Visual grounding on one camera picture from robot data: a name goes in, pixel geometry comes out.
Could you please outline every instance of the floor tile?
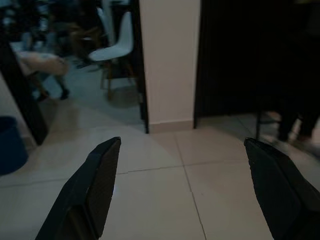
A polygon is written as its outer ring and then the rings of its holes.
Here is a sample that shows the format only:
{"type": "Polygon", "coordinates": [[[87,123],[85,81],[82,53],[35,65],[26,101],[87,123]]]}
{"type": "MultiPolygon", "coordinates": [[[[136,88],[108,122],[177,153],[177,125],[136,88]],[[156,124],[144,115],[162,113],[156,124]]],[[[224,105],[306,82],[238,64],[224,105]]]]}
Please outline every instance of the floor tile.
{"type": "MultiPolygon", "coordinates": [[[[105,132],[102,140],[108,138],[110,130],[105,132]]],[[[134,127],[123,127],[116,134],[122,141],[118,173],[182,166],[173,133],[145,134],[134,127]]]]}
{"type": "Polygon", "coordinates": [[[246,163],[186,167],[207,240],[273,239],[246,163]]]}
{"type": "Polygon", "coordinates": [[[26,165],[0,178],[0,186],[68,179],[100,143],[121,137],[117,173],[182,166],[173,133],[148,135],[140,125],[51,133],[26,165]]]}
{"type": "Polygon", "coordinates": [[[236,119],[176,132],[184,164],[243,162],[245,137],[252,135],[236,119]]]}
{"type": "Polygon", "coordinates": [[[289,148],[289,157],[303,177],[320,192],[320,160],[293,146],[289,148]]]}
{"type": "Polygon", "coordinates": [[[116,176],[101,240],[204,240],[184,169],[116,176]]]}
{"type": "Polygon", "coordinates": [[[34,240],[64,183],[0,188],[0,239],[34,240]]]}

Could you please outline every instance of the white wall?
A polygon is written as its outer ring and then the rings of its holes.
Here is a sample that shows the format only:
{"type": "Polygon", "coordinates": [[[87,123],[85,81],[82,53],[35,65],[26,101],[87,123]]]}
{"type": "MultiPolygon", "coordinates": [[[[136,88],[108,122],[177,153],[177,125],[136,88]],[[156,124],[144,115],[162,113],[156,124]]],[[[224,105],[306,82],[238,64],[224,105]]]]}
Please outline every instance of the white wall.
{"type": "Polygon", "coordinates": [[[140,0],[150,125],[192,121],[201,0],[140,0]]]}
{"type": "Polygon", "coordinates": [[[23,138],[26,147],[34,148],[36,146],[33,136],[0,72],[0,116],[14,117],[18,122],[18,129],[23,138]]]}

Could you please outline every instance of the white chair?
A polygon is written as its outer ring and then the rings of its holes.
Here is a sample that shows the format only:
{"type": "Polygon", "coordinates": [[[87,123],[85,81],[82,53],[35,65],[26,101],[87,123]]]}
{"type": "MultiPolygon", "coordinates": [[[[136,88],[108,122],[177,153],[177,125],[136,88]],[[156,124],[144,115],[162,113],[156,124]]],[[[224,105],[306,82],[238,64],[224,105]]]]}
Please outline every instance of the white chair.
{"type": "MultiPolygon", "coordinates": [[[[111,60],[127,56],[134,49],[134,34],[133,34],[133,26],[131,21],[131,12],[126,12],[123,15],[121,26],[120,26],[120,34],[118,42],[110,47],[101,48],[95,50],[89,54],[89,58],[94,62],[102,62],[103,70],[100,88],[104,89],[104,80],[106,77],[106,73],[108,73],[108,99],[112,98],[111,91],[111,81],[112,81],[112,69],[111,69],[111,60]]],[[[130,74],[130,77],[134,76],[133,69],[129,62],[127,62],[126,67],[130,74]]]]}

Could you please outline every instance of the blue bin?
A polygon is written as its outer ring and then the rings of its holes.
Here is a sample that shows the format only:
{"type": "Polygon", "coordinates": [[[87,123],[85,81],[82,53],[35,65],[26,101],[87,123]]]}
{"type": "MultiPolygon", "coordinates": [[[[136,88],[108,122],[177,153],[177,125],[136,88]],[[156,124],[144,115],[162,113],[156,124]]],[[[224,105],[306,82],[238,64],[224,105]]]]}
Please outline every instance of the blue bin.
{"type": "Polygon", "coordinates": [[[0,117],[0,175],[21,168],[28,159],[24,142],[13,117],[0,117]]]}

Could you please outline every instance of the person's leg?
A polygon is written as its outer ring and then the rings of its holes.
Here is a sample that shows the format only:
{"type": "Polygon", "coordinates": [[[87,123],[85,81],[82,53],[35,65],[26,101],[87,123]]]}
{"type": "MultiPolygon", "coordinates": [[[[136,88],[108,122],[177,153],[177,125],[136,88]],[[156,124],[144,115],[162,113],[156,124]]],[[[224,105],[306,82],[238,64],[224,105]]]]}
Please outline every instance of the person's leg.
{"type": "Polygon", "coordinates": [[[32,84],[39,90],[40,96],[37,98],[37,102],[41,102],[49,97],[49,92],[44,88],[41,81],[38,79],[38,76],[35,74],[29,76],[32,84]]]}
{"type": "Polygon", "coordinates": [[[312,143],[312,135],[320,116],[320,111],[314,105],[316,99],[312,99],[312,97],[303,97],[302,101],[303,105],[300,111],[302,123],[300,125],[298,137],[292,145],[320,158],[320,147],[312,143]]]}
{"type": "Polygon", "coordinates": [[[302,114],[302,123],[298,135],[298,140],[310,140],[312,138],[313,130],[317,124],[319,113],[309,112],[302,114]]]}
{"type": "Polygon", "coordinates": [[[297,118],[298,105],[296,98],[286,97],[283,109],[281,111],[281,122],[278,128],[278,140],[287,142],[297,118]]]}
{"type": "Polygon", "coordinates": [[[60,100],[65,100],[69,97],[69,93],[70,91],[66,88],[66,85],[64,83],[64,77],[63,76],[54,76],[55,81],[57,82],[57,84],[60,86],[60,88],[62,89],[62,93],[60,96],[60,100]]]}
{"type": "Polygon", "coordinates": [[[79,59],[85,59],[87,57],[86,51],[82,45],[82,38],[84,37],[81,31],[72,31],[70,33],[70,42],[74,55],[79,59]]]}
{"type": "Polygon", "coordinates": [[[82,31],[73,31],[70,33],[70,41],[73,53],[78,59],[82,60],[82,63],[76,66],[77,69],[84,68],[91,64],[88,59],[88,52],[86,52],[82,44],[82,39],[84,37],[85,35],[82,31]]]}

